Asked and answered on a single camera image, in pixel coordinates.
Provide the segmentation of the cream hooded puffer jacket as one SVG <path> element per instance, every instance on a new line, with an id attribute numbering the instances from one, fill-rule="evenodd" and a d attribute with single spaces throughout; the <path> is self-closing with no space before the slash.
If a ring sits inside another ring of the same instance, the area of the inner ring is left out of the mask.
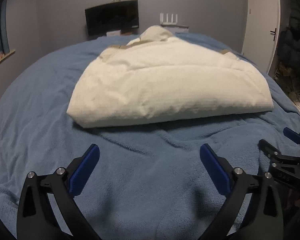
<path id="1" fill-rule="evenodd" d="M 89 63 L 67 114 L 83 128 L 152 124 L 274 107 L 264 76 L 229 50 L 214 51 L 152 26 Z"/>

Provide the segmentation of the pile of dark clothes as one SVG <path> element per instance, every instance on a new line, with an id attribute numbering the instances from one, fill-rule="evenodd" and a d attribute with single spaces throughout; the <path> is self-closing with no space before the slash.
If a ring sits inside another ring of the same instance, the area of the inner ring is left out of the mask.
<path id="1" fill-rule="evenodd" d="M 288 24 L 279 37 L 274 79 L 300 109 L 300 4 L 290 0 L 289 7 Z"/>

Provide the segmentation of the white door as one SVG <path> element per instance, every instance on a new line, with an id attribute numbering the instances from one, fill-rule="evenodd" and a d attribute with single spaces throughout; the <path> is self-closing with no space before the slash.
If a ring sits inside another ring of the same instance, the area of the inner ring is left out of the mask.
<path id="1" fill-rule="evenodd" d="M 273 41 L 271 30 L 277 28 Z M 280 28 L 280 0 L 248 0 L 248 14 L 242 55 L 268 73 L 272 65 Z"/>

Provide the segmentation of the blue fleece bed blanket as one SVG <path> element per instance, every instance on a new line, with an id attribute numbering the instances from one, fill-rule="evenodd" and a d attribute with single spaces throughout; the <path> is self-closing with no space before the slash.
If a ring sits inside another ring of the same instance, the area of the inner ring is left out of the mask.
<path id="1" fill-rule="evenodd" d="M 283 154 L 300 147 L 283 135 L 300 133 L 300 113 L 275 81 L 267 82 L 274 109 L 145 126 L 82 129 L 67 115 L 88 64 L 108 46 L 131 36 L 99 37 L 54 51 L 29 66 L 0 99 L 0 219 L 16 232 L 17 211 L 29 172 L 51 174 L 91 144 L 100 161 L 79 209 L 102 239 L 197 239 L 225 198 L 199 157 L 202 144 L 249 174 L 266 171 L 261 139 Z"/>

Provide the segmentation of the white box under router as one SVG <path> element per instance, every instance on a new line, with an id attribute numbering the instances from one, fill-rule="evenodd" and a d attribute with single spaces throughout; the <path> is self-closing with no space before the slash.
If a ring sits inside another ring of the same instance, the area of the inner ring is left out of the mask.
<path id="1" fill-rule="evenodd" d="M 185 26 L 185 25 L 164 25 L 164 24 L 162 24 L 161 26 L 173 34 L 189 33 L 189 27 Z"/>

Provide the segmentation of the white wifi router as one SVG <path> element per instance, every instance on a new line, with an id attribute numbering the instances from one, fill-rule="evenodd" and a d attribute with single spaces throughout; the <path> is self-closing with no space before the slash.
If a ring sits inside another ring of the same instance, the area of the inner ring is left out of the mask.
<path id="1" fill-rule="evenodd" d="M 160 13 L 161 25 L 178 25 L 178 14 Z"/>

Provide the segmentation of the black monitor screen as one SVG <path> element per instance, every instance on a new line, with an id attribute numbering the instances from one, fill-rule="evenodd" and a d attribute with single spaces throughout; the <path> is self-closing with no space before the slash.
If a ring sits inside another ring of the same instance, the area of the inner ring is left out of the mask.
<path id="1" fill-rule="evenodd" d="M 112 2 L 85 9 L 85 19 L 89 36 L 138 29 L 138 0 Z"/>

